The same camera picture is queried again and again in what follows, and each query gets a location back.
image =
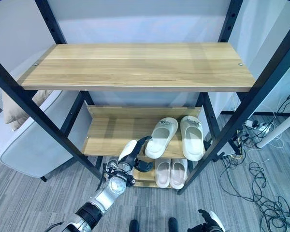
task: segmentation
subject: wooden shelf board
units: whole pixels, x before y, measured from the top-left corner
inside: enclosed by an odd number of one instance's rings
[[[198,116],[200,108],[124,108],[88,106],[93,115],[83,153],[87,156],[119,156],[132,139],[149,136],[164,117],[180,119],[186,115]],[[182,151],[181,133],[178,128],[162,158],[185,159]]]
[[[146,162],[152,161],[154,163],[153,169],[150,172],[142,173],[138,170],[133,170],[133,177],[136,180],[135,187],[148,187],[148,188],[159,188],[155,181],[155,160],[149,159],[148,157],[142,159]]]
[[[137,181],[133,185],[134,187],[147,187],[147,188],[159,188],[155,181]]]
[[[24,89],[248,92],[255,79],[229,43],[58,44]]]

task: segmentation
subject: slide sandal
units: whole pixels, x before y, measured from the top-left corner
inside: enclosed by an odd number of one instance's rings
[[[186,159],[172,159],[171,167],[171,187],[174,189],[181,189],[187,179],[187,165]]]
[[[151,134],[152,139],[149,140],[145,154],[157,159],[161,157],[168,146],[170,140],[175,135],[178,128],[178,122],[172,117],[165,117],[158,122]]]
[[[166,188],[170,184],[171,159],[157,159],[155,161],[155,180],[159,188]]]
[[[196,117],[185,116],[180,121],[184,156],[191,161],[199,161],[203,157],[202,124]]]

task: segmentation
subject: beige cushion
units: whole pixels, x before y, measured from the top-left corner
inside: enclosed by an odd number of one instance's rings
[[[38,90],[32,100],[41,106],[52,90]],[[4,91],[2,91],[3,117],[5,123],[10,123],[12,130],[18,129],[28,119],[29,115],[19,107]]]

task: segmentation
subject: lower wooden shelf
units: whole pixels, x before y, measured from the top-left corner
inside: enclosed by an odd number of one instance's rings
[[[201,108],[125,108],[88,106],[93,117],[83,153],[86,156],[119,156],[124,146],[132,139],[149,136],[155,125],[164,117],[173,117],[180,122],[186,115],[197,117]],[[182,138],[178,128],[162,158],[184,159]]]
[[[153,162],[153,169],[150,172],[142,173],[138,170],[133,170],[133,177],[136,180],[134,187],[148,187],[148,188],[159,188],[155,181],[155,161],[151,160]]]

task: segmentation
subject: black metal frame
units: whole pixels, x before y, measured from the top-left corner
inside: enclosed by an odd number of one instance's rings
[[[279,45],[271,60],[253,85],[249,93],[241,102],[230,120],[224,126],[219,136],[213,140],[204,157],[198,162],[194,170],[189,174],[185,185],[177,194],[181,195],[192,181],[200,174],[204,167],[217,155],[217,152],[233,136],[237,128],[241,127],[244,121],[261,104],[263,99],[270,93],[273,87],[279,82],[284,73],[290,67],[290,30]]]
[[[54,41],[57,44],[66,44],[66,40],[60,30],[58,23],[51,11],[47,0],[35,0],[47,27],[52,34]],[[238,16],[242,0],[231,0],[229,9],[221,30],[219,42],[227,42],[229,40],[232,28]],[[282,41],[268,65],[263,70],[262,74],[251,88],[249,93],[237,93],[241,104],[234,112],[230,120],[220,131],[214,111],[207,93],[200,93],[196,106],[204,106],[204,111],[208,121],[211,140],[211,145],[205,152],[204,157],[198,162],[197,166],[193,168],[191,161],[188,162],[188,169],[190,174],[185,182],[185,185],[177,194],[182,194],[191,182],[198,176],[203,168],[211,161],[217,158],[217,152],[229,142],[233,149],[238,152],[238,148],[231,141],[234,132],[240,128],[243,122],[253,113],[259,106],[262,100],[268,95],[271,89],[278,83],[285,71],[290,66],[290,30],[285,39]],[[71,128],[76,120],[78,112],[81,109],[84,101],[87,104],[94,105],[94,102],[87,91],[80,91],[69,114],[67,115],[61,129],[45,115],[45,113],[31,100],[35,92],[25,91],[18,83],[9,75],[9,73],[0,64],[0,87],[20,106],[26,113],[28,113],[47,133],[50,134],[58,143],[60,143],[67,151],[69,151],[79,162],[88,168],[97,178],[101,177],[99,172],[101,161],[103,157],[98,157],[96,165],[89,162],[84,154],[79,151],[74,144],[67,138]]]

